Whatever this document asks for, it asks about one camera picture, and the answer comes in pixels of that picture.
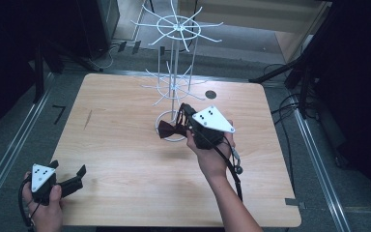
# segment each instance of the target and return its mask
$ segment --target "table top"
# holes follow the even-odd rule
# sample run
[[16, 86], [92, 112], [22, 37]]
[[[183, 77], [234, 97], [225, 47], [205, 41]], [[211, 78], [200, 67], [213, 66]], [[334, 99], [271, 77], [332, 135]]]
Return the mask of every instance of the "table top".
[[[215, 105], [234, 122], [242, 159], [243, 203], [261, 226], [300, 225], [285, 161], [261, 85], [193, 81], [180, 100], [196, 111]], [[59, 140], [59, 182], [86, 164], [83, 189], [66, 197], [65, 225], [222, 226], [214, 194], [186, 140], [160, 139], [156, 119], [171, 110], [157, 78], [88, 74]], [[234, 185], [229, 171], [228, 180]]]

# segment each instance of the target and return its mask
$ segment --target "black circle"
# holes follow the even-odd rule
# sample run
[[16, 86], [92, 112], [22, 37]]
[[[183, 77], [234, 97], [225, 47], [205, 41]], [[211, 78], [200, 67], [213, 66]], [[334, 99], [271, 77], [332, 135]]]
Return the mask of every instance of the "black circle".
[[206, 97], [207, 97], [207, 99], [215, 99], [216, 98], [216, 93], [213, 90], [208, 90], [206, 92]]

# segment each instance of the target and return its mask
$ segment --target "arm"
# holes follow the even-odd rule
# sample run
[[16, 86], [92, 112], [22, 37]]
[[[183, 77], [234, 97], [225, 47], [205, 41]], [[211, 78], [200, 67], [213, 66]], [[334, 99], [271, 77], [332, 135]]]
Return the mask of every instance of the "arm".
[[[225, 133], [225, 136], [231, 146], [235, 147], [232, 134]], [[187, 146], [197, 155], [200, 169], [213, 190], [225, 230], [262, 231], [228, 182], [224, 159], [214, 149], [198, 149], [189, 130], [187, 131]], [[227, 158], [230, 158], [231, 151], [228, 144], [221, 143], [218, 148]]]
[[38, 232], [60, 232], [63, 224], [63, 213], [60, 205], [62, 188], [54, 186], [49, 195], [49, 205], [39, 205], [33, 201], [31, 183], [27, 183], [22, 191], [25, 202], [28, 203], [29, 214]]

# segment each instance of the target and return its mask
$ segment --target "bow tie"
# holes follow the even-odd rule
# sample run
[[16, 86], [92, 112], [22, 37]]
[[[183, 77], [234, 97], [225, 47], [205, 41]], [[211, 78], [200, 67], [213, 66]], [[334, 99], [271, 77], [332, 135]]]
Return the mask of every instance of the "bow tie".
[[166, 138], [174, 133], [180, 134], [184, 137], [186, 137], [186, 127], [181, 124], [176, 124], [176, 126], [172, 126], [171, 124], [160, 121], [157, 127], [158, 135], [160, 138]]

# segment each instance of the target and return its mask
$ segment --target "human hand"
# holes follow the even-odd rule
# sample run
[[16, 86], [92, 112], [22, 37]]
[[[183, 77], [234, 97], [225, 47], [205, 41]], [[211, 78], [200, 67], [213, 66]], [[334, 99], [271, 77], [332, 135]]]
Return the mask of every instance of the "human hand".
[[29, 214], [32, 215], [38, 232], [60, 232], [62, 230], [63, 213], [60, 204], [62, 188], [60, 186], [56, 185], [52, 188], [47, 206], [34, 202], [30, 182], [23, 187], [22, 195], [28, 203]]
[[[230, 142], [231, 147], [236, 146], [232, 133], [225, 132], [224, 136]], [[186, 145], [197, 155], [198, 164], [207, 180], [210, 181], [211, 179], [215, 179], [217, 177], [226, 178], [227, 165], [224, 158], [215, 149], [198, 149], [195, 145], [193, 134], [190, 130], [186, 131], [186, 137]], [[231, 157], [231, 150], [227, 140], [224, 138], [224, 141], [221, 142], [217, 148], [227, 159], [229, 159]]]

